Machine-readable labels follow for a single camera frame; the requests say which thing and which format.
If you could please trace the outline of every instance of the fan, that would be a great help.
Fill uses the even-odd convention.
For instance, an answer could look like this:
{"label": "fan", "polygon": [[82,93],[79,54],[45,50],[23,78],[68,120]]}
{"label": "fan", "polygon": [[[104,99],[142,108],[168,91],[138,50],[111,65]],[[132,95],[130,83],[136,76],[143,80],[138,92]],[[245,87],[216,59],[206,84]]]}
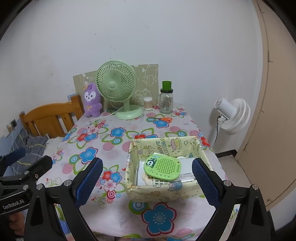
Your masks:
{"label": "fan", "polygon": [[221,113],[217,120],[217,136],[221,128],[228,135],[236,134],[247,125],[250,119],[250,106],[241,98],[228,102],[221,97],[216,101],[214,107]]}
{"label": "fan", "polygon": [[123,102],[115,116],[118,119],[129,120],[143,114],[138,105],[130,105],[129,99],[136,89],[137,77],[131,66],[120,61],[108,61],[98,70],[96,85],[101,95],[112,102]]}

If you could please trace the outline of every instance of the tile floor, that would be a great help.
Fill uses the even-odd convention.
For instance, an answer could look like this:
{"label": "tile floor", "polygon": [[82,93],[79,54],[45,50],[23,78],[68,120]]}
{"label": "tile floor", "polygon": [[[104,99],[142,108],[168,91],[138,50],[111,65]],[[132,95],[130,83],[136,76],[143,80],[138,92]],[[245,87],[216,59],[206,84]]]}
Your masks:
{"label": "tile floor", "polygon": [[[234,159],[233,156],[224,156],[218,158],[224,172],[226,173],[228,179],[235,185],[241,187],[249,187],[251,185],[249,179],[247,178],[246,174],[244,173],[241,166],[238,162]],[[233,218],[227,225],[226,230],[224,231],[220,241],[227,240],[230,231],[233,227],[235,218]]]}

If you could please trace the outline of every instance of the black cable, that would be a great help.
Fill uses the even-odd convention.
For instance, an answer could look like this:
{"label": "black cable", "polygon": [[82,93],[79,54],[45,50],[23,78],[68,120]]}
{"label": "black cable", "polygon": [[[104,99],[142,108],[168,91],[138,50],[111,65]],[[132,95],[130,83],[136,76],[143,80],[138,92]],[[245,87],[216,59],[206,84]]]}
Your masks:
{"label": "black cable", "polygon": [[217,132],[217,134],[216,134],[215,142],[216,142],[217,137],[218,137],[218,119],[219,119],[220,117],[221,117],[221,116],[218,116],[218,117],[217,117],[217,126],[216,126],[216,132]]}

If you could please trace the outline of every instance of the plush toy face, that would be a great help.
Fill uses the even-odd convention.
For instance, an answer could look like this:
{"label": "plush toy face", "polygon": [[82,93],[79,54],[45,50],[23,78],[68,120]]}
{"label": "plush toy face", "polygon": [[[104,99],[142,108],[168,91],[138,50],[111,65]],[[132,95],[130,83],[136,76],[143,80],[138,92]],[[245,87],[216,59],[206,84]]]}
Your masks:
{"label": "plush toy face", "polygon": [[94,104],[100,102],[101,95],[98,92],[96,85],[91,83],[84,92],[84,100],[87,104]]}

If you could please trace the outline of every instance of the fan base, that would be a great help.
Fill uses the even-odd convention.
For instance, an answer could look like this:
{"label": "fan base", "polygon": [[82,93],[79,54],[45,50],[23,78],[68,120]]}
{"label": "fan base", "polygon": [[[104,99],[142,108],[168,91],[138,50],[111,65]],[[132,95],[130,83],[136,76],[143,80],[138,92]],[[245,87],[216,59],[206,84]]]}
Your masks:
{"label": "fan base", "polygon": [[141,116],[143,112],[144,110],[141,106],[131,104],[129,111],[125,111],[124,108],[122,108],[116,112],[115,116],[121,120],[130,120]]}

